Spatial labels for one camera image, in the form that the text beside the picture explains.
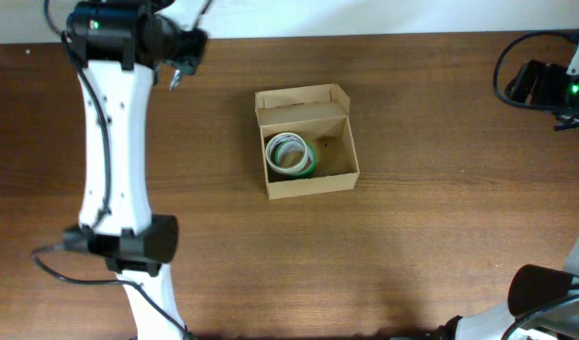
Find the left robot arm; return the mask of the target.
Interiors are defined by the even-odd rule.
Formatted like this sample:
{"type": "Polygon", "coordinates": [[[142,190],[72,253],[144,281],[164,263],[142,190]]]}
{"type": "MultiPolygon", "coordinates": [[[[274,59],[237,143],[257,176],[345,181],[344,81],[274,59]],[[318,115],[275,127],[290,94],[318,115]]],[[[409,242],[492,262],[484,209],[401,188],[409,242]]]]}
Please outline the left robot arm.
{"type": "Polygon", "coordinates": [[[208,3],[81,1],[62,42],[77,69],[86,123],[86,178],[68,251],[102,258],[125,288],[141,339],[187,339],[171,263],[179,243],[175,216],[151,211],[145,180],[146,112],[159,68],[173,83],[195,73],[208,35],[208,3]]]}

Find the blue ballpoint pen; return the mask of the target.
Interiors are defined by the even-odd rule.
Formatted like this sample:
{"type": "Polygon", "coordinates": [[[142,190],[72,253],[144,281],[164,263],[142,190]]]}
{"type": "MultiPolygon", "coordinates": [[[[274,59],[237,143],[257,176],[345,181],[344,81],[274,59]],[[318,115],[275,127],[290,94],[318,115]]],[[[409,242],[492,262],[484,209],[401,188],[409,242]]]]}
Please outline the blue ballpoint pen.
{"type": "Polygon", "coordinates": [[[182,78],[183,78],[183,73],[181,72],[181,70],[176,70],[175,73],[173,74],[171,81],[170,81],[169,90],[174,91],[178,87],[178,85],[181,83],[182,78]]]}

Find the green tape roll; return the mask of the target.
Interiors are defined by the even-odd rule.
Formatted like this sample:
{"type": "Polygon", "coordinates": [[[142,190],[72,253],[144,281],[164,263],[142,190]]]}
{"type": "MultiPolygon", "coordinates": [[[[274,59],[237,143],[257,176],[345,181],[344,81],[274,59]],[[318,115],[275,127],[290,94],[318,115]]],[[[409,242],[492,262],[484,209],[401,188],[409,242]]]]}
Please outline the green tape roll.
{"type": "Polygon", "coordinates": [[[307,178],[312,175],[316,166],[316,153],[315,148],[310,144],[306,143],[307,148],[304,148],[303,144],[298,141],[282,142],[274,152],[275,164],[280,167],[290,167],[294,166],[296,162],[299,162],[303,157],[304,153],[307,153],[308,161],[304,166],[292,174],[285,174],[289,178],[307,178]]]}

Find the brown cardboard box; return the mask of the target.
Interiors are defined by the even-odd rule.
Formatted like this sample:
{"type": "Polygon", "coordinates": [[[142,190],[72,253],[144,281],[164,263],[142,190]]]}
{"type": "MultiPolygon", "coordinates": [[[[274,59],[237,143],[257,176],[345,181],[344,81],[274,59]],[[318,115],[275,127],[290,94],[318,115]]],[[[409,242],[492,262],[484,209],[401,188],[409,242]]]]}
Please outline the brown cardboard box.
{"type": "Polygon", "coordinates": [[[349,121],[350,100],[337,84],[255,94],[264,180],[269,199],[345,191],[356,186],[360,168],[349,121]],[[292,132],[315,148],[316,166],[307,178],[289,178],[267,163],[264,150],[279,133],[292,132]]]}

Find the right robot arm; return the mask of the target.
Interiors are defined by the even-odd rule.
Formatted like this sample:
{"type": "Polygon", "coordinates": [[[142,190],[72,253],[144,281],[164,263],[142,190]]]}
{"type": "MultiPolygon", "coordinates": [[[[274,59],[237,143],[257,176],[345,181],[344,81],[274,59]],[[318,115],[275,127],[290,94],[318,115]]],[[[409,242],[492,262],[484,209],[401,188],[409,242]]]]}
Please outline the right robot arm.
{"type": "MultiPolygon", "coordinates": [[[[568,66],[536,59],[493,93],[504,104],[549,113],[554,130],[579,129],[579,31],[557,32],[576,46],[568,66]]],[[[561,269],[521,267],[505,302],[475,316],[457,315],[425,339],[579,339],[579,236],[561,269]]]]}

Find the beige masking tape roll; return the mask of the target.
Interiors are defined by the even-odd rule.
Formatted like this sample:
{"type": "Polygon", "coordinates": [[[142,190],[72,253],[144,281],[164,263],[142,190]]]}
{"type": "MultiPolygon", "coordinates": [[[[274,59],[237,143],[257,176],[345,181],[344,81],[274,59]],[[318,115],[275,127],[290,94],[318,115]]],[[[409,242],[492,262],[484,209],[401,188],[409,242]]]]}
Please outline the beige masking tape roll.
{"type": "Polygon", "coordinates": [[[302,171],[310,159],[305,140],[292,132],[279,133],[265,146],[268,165],[278,174],[295,175],[302,171]]]}

